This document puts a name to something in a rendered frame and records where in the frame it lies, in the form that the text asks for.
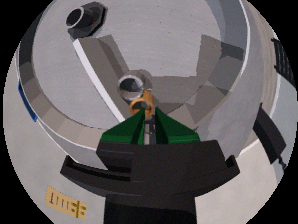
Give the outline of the bronze bushing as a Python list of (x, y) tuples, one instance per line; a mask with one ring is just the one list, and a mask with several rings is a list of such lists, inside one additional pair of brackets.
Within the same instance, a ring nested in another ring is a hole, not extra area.
[(131, 100), (130, 106), (129, 106), (129, 111), (132, 114), (132, 116), (142, 107), (138, 106), (135, 102), (138, 101), (145, 101), (149, 103), (148, 106), (145, 107), (145, 119), (149, 118), (153, 112), (154, 112), (154, 98), (152, 94), (149, 91), (144, 90), (143, 94), (141, 95), (140, 98), (136, 100)]

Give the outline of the blue open crate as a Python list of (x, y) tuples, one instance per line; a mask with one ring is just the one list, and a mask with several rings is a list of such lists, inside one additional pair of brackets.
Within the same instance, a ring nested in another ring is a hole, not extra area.
[(33, 121), (36, 122), (37, 116), (35, 115), (34, 111), (30, 107), (30, 105), (28, 104), (28, 101), (26, 100), (25, 94), (24, 94), (23, 89), (22, 89), (22, 86), (21, 86), (20, 77), (19, 77), (18, 90), (19, 90), (20, 96), (21, 96), (21, 98), (23, 100), (23, 103), (24, 103), (27, 111), (29, 112), (29, 114), (30, 114), (31, 118), (33, 119)]

